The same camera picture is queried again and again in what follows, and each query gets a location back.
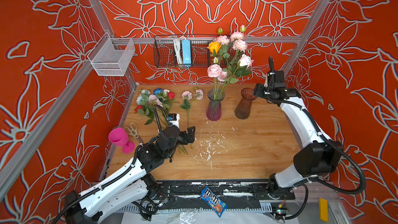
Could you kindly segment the yellow block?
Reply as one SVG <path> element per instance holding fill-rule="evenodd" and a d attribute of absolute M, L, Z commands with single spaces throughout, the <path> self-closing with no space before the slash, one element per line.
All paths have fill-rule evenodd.
<path fill-rule="evenodd" d="M 319 218 L 321 221 L 328 223 L 329 222 L 329 209 L 328 209 L 328 201 L 323 198 L 319 198 Z"/>

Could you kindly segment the pink plastic goblet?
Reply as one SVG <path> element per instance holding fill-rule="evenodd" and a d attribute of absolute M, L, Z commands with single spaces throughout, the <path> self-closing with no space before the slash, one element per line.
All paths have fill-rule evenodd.
<path fill-rule="evenodd" d="M 110 131 L 108 140 L 115 146 L 121 147 L 122 152 L 125 154 L 132 153 L 135 150 L 135 144 L 129 141 L 128 134 L 124 128 L 115 128 Z"/>

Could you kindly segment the purple glass vase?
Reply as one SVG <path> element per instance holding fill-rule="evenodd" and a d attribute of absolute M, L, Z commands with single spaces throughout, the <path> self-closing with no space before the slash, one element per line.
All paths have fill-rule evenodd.
<path fill-rule="evenodd" d="M 206 110 L 206 117 L 210 121 L 218 121 L 222 116 L 222 101 L 225 98 L 225 94 L 211 89 L 207 96 L 209 104 Z"/>

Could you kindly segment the brown glass vase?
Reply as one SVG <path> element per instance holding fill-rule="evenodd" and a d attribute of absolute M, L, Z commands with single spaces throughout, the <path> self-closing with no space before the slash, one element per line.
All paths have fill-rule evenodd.
<path fill-rule="evenodd" d="M 241 91 L 241 100 L 235 109 L 235 116 L 241 120 L 249 118 L 252 103 L 256 98 L 253 88 L 244 88 Z"/>

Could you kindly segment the blue and white flowers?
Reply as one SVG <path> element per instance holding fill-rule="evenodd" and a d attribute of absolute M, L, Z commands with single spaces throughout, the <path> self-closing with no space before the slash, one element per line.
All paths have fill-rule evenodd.
<path fill-rule="evenodd" d="M 153 92 L 151 92 L 148 89 L 139 89 L 138 92 L 139 94 L 136 99 L 136 103 L 137 105 L 142 105 L 144 107 L 144 113 L 142 115 L 148 118 L 148 120 L 145 122 L 145 125 L 155 122 L 155 105 L 162 107 L 166 115 L 170 113 L 170 109 L 174 100 L 174 98 L 170 100 L 167 96 L 170 90 L 156 88 Z"/>

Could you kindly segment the beige handled scissors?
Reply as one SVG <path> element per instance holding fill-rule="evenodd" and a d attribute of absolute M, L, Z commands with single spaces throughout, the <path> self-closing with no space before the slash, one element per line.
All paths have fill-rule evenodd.
<path fill-rule="evenodd" d="M 144 144 L 143 139 L 138 133 L 138 126 L 136 123 L 130 123 L 127 127 L 124 127 L 124 130 L 129 136 L 134 137 L 140 144 Z"/>

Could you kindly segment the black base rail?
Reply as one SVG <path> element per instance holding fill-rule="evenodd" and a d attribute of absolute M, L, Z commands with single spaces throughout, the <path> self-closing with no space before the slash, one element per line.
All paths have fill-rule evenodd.
<path fill-rule="evenodd" d="M 212 211 L 206 197 L 221 201 L 225 211 L 271 213 L 282 204 L 295 200 L 292 189 L 284 190 L 276 199 L 267 192 L 267 179 L 208 179 L 208 180 L 159 180 L 152 201 L 157 213 L 185 211 Z"/>

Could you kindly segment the white cream rose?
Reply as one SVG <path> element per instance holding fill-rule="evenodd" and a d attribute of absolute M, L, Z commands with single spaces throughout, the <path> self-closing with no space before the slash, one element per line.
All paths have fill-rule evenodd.
<path fill-rule="evenodd" d="M 245 66 L 245 67 L 249 68 L 249 67 L 252 66 L 253 62 L 254 61 L 251 59 L 251 57 L 249 57 L 247 55 L 242 55 L 241 58 L 238 61 L 238 65 L 240 67 Z"/>

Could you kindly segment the orange yellow rose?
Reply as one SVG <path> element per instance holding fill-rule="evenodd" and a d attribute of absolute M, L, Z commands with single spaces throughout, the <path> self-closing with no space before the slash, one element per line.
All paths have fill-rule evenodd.
<path fill-rule="evenodd" d="M 221 44 L 217 41 L 210 43 L 207 47 L 211 55 L 217 54 L 220 50 Z"/>

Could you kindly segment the dark red flower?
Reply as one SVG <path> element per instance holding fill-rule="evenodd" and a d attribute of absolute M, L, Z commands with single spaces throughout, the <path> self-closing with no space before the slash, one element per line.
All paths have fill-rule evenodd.
<path fill-rule="evenodd" d="M 142 105 L 138 105 L 134 111 L 135 113 L 142 115 L 144 113 L 144 107 Z"/>

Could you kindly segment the light blue box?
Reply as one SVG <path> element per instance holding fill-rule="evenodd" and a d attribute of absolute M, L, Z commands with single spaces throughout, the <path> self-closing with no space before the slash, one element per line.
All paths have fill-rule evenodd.
<path fill-rule="evenodd" d="M 182 47 L 183 65 L 190 67 L 192 64 L 191 41 L 188 39 L 183 39 L 181 41 L 181 47 Z"/>

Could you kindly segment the blue candy bag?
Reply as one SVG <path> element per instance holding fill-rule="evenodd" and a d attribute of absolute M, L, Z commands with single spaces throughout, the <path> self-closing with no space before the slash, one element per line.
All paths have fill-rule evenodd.
<path fill-rule="evenodd" d="M 200 197 L 218 215 L 218 217 L 221 217 L 224 211 L 228 208 L 228 205 L 213 193 L 208 186 L 202 190 Z"/>

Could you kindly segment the large red rose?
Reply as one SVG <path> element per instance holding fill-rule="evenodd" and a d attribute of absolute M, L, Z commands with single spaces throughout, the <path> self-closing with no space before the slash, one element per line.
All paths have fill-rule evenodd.
<path fill-rule="evenodd" d="M 169 93 L 167 94 L 167 96 L 168 96 L 168 98 L 169 98 L 170 100 L 172 100 L 172 99 L 175 97 L 175 94 L 172 93 L 172 92 L 169 92 Z"/>

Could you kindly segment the white mesh basket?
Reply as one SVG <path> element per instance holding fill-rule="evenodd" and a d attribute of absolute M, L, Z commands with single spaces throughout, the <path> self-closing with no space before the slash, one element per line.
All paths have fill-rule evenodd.
<path fill-rule="evenodd" d="M 105 32 L 88 54 L 88 60 L 99 76 L 124 76 L 135 50 L 132 38 L 112 38 Z"/>

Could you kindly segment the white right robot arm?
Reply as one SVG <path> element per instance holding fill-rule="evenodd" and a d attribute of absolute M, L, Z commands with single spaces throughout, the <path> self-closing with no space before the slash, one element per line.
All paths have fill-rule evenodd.
<path fill-rule="evenodd" d="M 357 195 L 365 190 L 366 179 L 359 165 L 345 153 L 342 143 L 332 140 L 321 129 L 300 93 L 286 86 L 283 71 L 270 70 L 266 85 L 256 84 L 254 93 L 281 108 L 301 149 L 291 166 L 269 177 L 267 192 L 271 198 L 278 199 L 288 189 L 314 181 L 346 195 Z M 358 174 L 359 184 L 355 189 L 342 189 L 320 179 L 322 175 L 335 172 L 341 158 Z"/>

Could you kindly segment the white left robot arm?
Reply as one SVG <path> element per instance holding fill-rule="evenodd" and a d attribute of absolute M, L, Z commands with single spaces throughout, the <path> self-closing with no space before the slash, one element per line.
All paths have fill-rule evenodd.
<path fill-rule="evenodd" d="M 196 131 L 194 126 L 180 131 L 170 121 L 163 129 L 158 111 L 165 113 L 161 106 L 154 106 L 158 135 L 136 147 L 134 157 L 106 179 L 79 194 L 75 191 L 67 194 L 63 209 L 53 220 L 54 224 L 61 218 L 68 224 L 99 224 L 129 203 L 141 205 L 143 201 L 153 202 L 158 183 L 151 172 L 165 160 L 172 162 L 178 146 L 194 143 Z"/>

